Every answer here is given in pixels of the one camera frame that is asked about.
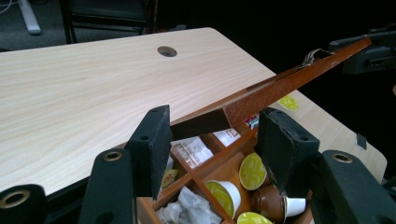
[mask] black chair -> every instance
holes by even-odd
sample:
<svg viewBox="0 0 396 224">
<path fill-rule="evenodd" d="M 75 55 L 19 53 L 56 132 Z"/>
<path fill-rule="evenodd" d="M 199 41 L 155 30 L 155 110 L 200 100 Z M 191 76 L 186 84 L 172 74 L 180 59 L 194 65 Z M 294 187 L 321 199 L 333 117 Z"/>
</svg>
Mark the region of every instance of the black chair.
<svg viewBox="0 0 396 224">
<path fill-rule="evenodd" d="M 75 28 L 128 31 L 150 29 L 150 0 L 60 0 L 67 44 L 77 43 Z"/>
</svg>

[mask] chair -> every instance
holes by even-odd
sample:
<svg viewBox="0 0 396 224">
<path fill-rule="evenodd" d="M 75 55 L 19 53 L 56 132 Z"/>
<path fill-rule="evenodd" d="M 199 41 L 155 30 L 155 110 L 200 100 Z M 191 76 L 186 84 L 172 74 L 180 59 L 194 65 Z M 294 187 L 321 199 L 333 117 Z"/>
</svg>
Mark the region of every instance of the chair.
<svg viewBox="0 0 396 224">
<path fill-rule="evenodd" d="M 151 21 L 151 1 L 61 0 L 66 43 L 77 43 L 75 28 L 129 31 L 142 35 Z"/>
</svg>

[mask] gray carpet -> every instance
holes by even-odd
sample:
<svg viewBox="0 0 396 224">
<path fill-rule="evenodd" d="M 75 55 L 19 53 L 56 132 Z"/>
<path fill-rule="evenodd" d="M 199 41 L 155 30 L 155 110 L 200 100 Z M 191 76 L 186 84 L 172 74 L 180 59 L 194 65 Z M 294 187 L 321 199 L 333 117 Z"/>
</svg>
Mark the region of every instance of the gray carpet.
<svg viewBox="0 0 396 224">
<path fill-rule="evenodd" d="M 0 0 L 0 11 L 6 9 L 4 7 L 6 4 L 8 4 L 8 0 Z M 0 49 L 36 49 L 66 44 L 59 0 L 49 0 L 43 5 L 37 5 L 32 2 L 31 6 L 42 34 L 30 35 L 27 32 L 20 7 L 18 4 L 14 4 L 7 11 L 0 14 Z M 184 28 L 185 26 L 179 25 L 170 31 Z M 133 35 L 137 34 L 131 32 L 76 29 L 76 36 L 79 43 Z"/>
</svg>

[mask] table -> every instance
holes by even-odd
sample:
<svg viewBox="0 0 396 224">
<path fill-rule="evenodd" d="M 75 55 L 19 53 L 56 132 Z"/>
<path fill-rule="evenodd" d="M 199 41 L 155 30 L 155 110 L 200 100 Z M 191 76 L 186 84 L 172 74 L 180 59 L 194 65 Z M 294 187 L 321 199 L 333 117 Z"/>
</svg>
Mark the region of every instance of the table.
<svg viewBox="0 0 396 224">
<path fill-rule="evenodd" d="M 175 49 L 162 56 L 159 47 Z M 211 28 L 0 53 L 0 191 L 51 194 L 90 175 L 94 158 L 125 143 L 153 107 L 171 121 L 275 74 Z M 290 116 L 320 151 L 359 157 L 379 182 L 385 157 L 298 91 Z"/>
</svg>

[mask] light wood tabletop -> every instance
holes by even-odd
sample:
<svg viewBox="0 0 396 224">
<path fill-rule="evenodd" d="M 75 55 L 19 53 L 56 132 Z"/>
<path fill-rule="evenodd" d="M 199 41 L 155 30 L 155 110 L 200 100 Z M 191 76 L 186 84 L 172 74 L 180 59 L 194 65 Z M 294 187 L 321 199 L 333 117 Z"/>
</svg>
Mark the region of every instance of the light wood tabletop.
<svg viewBox="0 0 396 224">
<path fill-rule="evenodd" d="M 161 55 L 163 46 L 177 55 Z M 125 143 L 151 108 L 170 105 L 171 121 L 180 119 L 274 75 L 211 28 L 2 52 L 0 191 L 37 184 L 51 194 L 89 176 L 94 158 Z M 273 107 L 317 137 L 320 151 L 356 155 L 382 179 L 377 149 L 360 149 L 348 127 L 291 96 L 298 110 Z"/>
</svg>

